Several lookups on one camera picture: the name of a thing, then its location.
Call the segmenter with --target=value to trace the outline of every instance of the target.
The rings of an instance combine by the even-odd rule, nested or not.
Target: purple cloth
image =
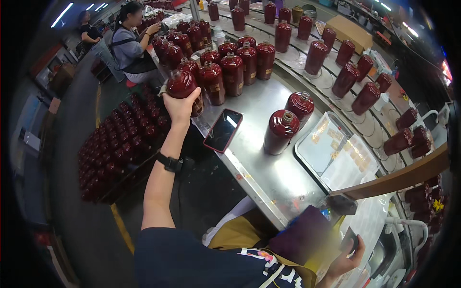
[[[309,205],[290,227],[269,240],[274,253],[304,265],[331,231],[331,224],[319,209]]]

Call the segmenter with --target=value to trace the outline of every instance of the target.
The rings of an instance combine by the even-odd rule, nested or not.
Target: white faucet
[[[392,226],[394,224],[420,226],[423,229],[423,241],[414,249],[413,253],[413,263],[416,263],[416,255],[418,255],[419,250],[426,243],[427,237],[429,235],[429,229],[427,228],[426,223],[419,220],[400,219],[398,217],[386,217],[386,220],[384,222],[386,223],[386,229],[384,231],[386,234],[390,234],[392,232]]]

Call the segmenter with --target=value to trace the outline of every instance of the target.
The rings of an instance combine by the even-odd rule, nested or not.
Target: person in black shirt
[[[107,65],[112,75],[114,75],[117,82],[122,82],[125,79],[125,74],[118,68],[118,63],[112,56],[106,42],[102,39],[102,34],[89,24],[90,14],[88,11],[82,11],[78,15],[80,23],[80,33],[82,41],[87,50],[92,52],[96,57]]]

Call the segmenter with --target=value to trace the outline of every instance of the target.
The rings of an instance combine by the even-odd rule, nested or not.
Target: yellow floor line
[[[96,94],[96,127],[99,127],[99,124],[101,123],[101,117],[99,114],[99,100],[101,98],[101,86],[98,86],[98,92]],[[125,244],[130,250],[131,254],[135,253],[135,246],[133,245],[133,241],[131,240],[131,236],[126,230],[125,223],[123,222],[123,219],[121,218],[120,214],[118,213],[117,210],[117,205],[112,204],[111,205],[111,210],[112,214],[114,215],[114,220],[115,223],[117,224],[117,227],[120,231],[120,234],[122,234],[123,240],[125,240]]]
[[[128,246],[128,249],[131,251],[131,254],[134,254],[135,246],[133,245],[133,241],[131,240],[130,234],[128,234],[128,231],[126,230],[125,223],[123,223],[123,220],[118,213],[117,205],[115,205],[115,203],[112,204],[111,209],[112,214],[114,215],[115,223],[117,223],[118,229],[120,230],[120,233],[122,234],[122,237],[125,240],[126,246]]]

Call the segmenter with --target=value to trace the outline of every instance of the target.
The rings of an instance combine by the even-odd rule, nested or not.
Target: sink
[[[378,275],[383,275],[389,268],[397,252],[396,241],[394,240],[393,234],[386,234],[384,230],[385,226],[368,259],[368,264],[371,268],[370,279],[374,279]]]

